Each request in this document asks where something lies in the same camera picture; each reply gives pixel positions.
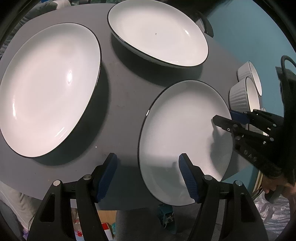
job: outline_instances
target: teal wall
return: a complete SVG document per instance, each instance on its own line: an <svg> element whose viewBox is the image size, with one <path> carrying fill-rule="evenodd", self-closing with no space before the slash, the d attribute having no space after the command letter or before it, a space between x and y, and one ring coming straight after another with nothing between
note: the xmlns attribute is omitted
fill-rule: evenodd
<svg viewBox="0 0 296 241"><path fill-rule="evenodd" d="M250 60L260 77L263 107L283 116L275 66L282 55L296 61L296 53L276 23L252 0L233 0L208 15L214 39L238 60Z"/></svg>

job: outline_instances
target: human hand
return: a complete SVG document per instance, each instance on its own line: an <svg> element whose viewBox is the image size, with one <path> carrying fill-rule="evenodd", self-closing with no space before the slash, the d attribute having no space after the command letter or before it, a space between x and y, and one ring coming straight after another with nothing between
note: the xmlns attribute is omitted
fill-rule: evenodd
<svg viewBox="0 0 296 241"><path fill-rule="evenodd" d="M290 183L288 183L287 179L284 177L284 175L281 175L277 179L269 179L266 176L263 175L262 179L262 190L265 193L269 193L270 190L274 191L278 185L284 186L284 190L282 192L282 195L291 200L296 197L296 185L293 186Z"/></svg>

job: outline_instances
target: oval plate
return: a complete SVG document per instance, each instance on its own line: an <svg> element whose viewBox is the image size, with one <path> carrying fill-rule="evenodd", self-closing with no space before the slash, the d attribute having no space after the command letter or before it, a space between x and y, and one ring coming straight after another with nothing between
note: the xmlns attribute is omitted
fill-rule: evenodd
<svg viewBox="0 0 296 241"><path fill-rule="evenodd" d="M110 9L107 20L124 46L149 61L170 67L191 67L207 58L208 45L200 28L165 3L123 1Z"/></svg>
<svg viewBox="0 0 296 241"><path fill-rule="evenodd" d="M232 136L212 123L215 115L231 119L218 92L196 80L172 85L152 104L143 123L138 159L147 188L161 202L173 206L194 202L178 166L182 153L204 174L218 181L224 176Z"/></svg>
<svg viewBox="0 0 296 241"><path fill-rule="evenodd" d="M37 157L62 143L90 101L100 66L100 44L82 25L56 24L31 37L0 84L0 128L7 144Z"/></svg>

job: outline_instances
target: gray table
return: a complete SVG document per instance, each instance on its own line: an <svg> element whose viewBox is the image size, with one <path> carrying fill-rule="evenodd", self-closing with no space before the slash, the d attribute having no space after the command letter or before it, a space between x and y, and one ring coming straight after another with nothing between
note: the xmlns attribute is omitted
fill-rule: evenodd
<svg viewBox="0 0 296 241"><path fill-rule="evenodd" d="M141 179L137 163L140 129L151 103L165 87L184 79L208 83L228 103L228 92L237 83L236 71L242 63L211 37L205 35L209 55L204 64L189 69L159 66L133 54L112 36L107 24L111 6L86 4L41 15L17 32L4 53L0 79L12 57L30 37L65 22L91 29L102 48L102 68L94 97L77 127L60 146L42 157L25 158L12 151L0 135L0 180L12 188L43 199L54 180L76 181L114 152L120 164L107 196L97 207L127 210L158 204ZM224 179L247 165L233 153Z"/></svg>

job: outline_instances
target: metal pin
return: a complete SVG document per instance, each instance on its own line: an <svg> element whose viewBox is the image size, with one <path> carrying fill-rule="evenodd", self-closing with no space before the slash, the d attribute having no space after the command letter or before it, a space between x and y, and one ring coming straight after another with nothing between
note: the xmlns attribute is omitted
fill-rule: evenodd
<svg viewBox="0 0 296 241"><path fill-rule="evenodd" d="M205 179L208 181L211 181L213 179L213 177L211 175L205 175Z"/></svg>
<svg viewBox="0 0 296 241"><path fill-rule="evenodd" d="M87 180L91 179L91 175L90 174L86 174L86 175L84 175L83 179L85 181L87 181Z"/></svg>
<svg viewBox="0 0 296 241"><path fill-rule="evenodd" d="M235 181L235 184L238 185L238 186L242 186L242 181L240 181L240 180L236 180L236 181Z"/></svg>
<svg viewBox="0 0 296 241"><path fill-rule="evenodd" d="M61 184L61 181L60 180L55 180L54 182L53 182L53 185L54 186L58 186L58 185L60 185Z"/></svg>

